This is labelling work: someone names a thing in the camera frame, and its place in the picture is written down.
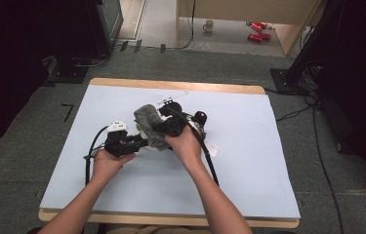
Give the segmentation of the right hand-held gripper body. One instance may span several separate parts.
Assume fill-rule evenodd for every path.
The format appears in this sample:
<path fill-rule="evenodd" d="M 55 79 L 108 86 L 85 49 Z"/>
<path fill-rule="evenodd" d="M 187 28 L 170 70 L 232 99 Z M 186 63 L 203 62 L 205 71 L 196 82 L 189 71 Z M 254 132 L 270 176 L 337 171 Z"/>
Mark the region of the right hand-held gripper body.
<path fill-rule="evenodd" d="M 186 115 L 181 105 L 175 102 L 175 97 L 166 97 L 159 101 L 161 107 L 158 109 L 160 119 L 168 126 L 166 135 L 178 137 L 186 126 Z"/>

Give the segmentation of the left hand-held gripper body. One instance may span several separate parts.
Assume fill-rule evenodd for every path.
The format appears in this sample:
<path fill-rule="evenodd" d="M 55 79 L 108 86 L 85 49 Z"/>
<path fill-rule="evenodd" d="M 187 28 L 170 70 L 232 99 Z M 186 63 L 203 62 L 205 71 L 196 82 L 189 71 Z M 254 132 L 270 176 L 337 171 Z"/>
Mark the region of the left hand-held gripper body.
<path fill-rule="evenodd" d="M 122 157 L 139 151 L 139 146 L 134 142 L 134 137 L 128 135 L 127 125 L 117 120 L 106 128 L 107 137 L 104 149 L 115 157 Z"/>

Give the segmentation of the grey fluffy cloth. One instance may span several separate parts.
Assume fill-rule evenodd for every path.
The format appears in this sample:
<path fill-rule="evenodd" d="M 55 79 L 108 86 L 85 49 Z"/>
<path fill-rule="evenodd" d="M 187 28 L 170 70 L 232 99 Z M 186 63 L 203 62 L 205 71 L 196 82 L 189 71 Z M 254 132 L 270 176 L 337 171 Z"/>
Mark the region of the grey fluffy cloth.
<path fill-rule="evenodd" d="M 162 133 L 154 130 L 154 126 L 163 123 L 158 111 L 152 104 L 146 104 L 134 112 L 135 122 L 140 126 L 150 147 L 163 151 L 170 147 Z"/>

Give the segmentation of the person's left hand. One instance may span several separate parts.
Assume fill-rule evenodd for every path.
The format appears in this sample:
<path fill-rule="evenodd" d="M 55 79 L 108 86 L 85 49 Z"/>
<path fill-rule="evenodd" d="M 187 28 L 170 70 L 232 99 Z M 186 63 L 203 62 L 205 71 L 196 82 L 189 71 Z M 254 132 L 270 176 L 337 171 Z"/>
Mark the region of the person's left hand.
<path fill-rule="evenodd" d="M 129 154 L 116 158 L 104 149 L 99 150 L 94 158 L 91 182 L 93 184 L 106 186 L 124 165 L 132 161 L 135 157 L 135 154 Z"/>

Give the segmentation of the person's right hand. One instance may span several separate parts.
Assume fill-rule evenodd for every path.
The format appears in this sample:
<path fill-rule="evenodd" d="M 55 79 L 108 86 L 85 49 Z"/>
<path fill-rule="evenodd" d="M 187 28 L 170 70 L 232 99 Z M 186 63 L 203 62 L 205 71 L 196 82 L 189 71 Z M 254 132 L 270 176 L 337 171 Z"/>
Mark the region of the person's right hand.
<path fill-rule="evenodd" d="M 201 167 L 201 147 L 189 126 L 185 126 L 179 136 L 165 135 L 165 140 L 188 172 L 198 170 Z"/>

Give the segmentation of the black stand base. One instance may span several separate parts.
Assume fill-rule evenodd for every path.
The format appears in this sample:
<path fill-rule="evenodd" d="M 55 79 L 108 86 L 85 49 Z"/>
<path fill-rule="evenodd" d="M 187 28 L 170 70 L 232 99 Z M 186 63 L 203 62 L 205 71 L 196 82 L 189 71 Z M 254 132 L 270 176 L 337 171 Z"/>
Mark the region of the black stand base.
<path fill-rule="evenodd" d="M 82 84 L 87 72 L 87 67 L 77 66 L 71 61 L 56 59 L 47 81 L 49 83 Z"/>

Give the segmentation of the dark cabinet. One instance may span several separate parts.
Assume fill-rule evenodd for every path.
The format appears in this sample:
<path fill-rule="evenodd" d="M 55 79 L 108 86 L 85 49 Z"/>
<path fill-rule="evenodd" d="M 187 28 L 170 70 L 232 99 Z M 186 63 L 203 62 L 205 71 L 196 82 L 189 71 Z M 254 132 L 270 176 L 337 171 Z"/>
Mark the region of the dark cabinet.
<path fill-rule="evenodd" d="M 98 54 L 108 56 L 123 24 L 119 0 L 86 0 Z"/>

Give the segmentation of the black stand with base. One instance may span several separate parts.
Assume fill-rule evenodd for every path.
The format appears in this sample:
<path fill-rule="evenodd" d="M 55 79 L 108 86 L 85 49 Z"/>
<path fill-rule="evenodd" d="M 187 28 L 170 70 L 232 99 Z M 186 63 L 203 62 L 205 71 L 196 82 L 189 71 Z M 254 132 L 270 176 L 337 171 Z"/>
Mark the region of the black stand with base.
<path fill-rule="evenodd" d="M 304 70 L 321 64 L 327 56 L 329 42 L 326 29 L 341 0 L 322 0 L 321 3 L 324 5 L 323 13 L 291 67 L 270 69 L 277 93 L 303 94 L 305 92 L 302 87 Z"/>

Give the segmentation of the light wooden desk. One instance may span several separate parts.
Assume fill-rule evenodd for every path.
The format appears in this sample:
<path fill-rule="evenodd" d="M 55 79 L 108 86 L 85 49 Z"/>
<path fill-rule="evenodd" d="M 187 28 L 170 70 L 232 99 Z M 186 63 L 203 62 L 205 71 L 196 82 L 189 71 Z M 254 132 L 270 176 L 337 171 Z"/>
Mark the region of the light wooden desk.
<path fill-rule="evenodd" d="M 177 0 L 177 16 L 207 20 L 262 21 L 275 25 L 285 55 L 304 29 L 320 20 L 327 0 Z"/>

